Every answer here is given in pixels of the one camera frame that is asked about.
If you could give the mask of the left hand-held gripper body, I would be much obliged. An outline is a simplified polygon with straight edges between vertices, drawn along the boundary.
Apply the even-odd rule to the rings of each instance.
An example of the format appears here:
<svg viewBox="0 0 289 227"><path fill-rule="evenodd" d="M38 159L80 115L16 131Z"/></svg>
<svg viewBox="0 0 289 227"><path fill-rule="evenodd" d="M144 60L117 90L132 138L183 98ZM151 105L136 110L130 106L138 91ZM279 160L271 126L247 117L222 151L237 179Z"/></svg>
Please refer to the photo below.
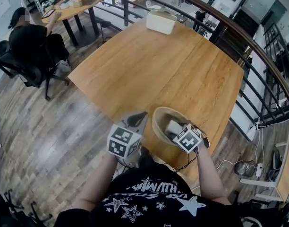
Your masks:
<svg viewBox="0 0 289 227"><path fill-rule="evenodd" d="M125 114L111 127L107 137L107 151L121 159L131 156L140 146L147 122L148 112Z"/></svg>

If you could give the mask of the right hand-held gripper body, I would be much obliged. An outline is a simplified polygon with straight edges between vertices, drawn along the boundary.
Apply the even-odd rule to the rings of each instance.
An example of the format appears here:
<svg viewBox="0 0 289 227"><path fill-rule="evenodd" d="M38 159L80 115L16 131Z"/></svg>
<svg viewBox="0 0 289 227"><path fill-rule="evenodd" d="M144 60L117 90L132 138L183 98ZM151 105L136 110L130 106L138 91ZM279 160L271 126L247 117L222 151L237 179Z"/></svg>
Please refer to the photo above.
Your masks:
<svg viewBox="0 0 289 227"><path fill-rule="evenodd" d="M191 123L187 124L172 141L187 154L194 151L201 143L207 149L210 147L206 133Z"/></svg>

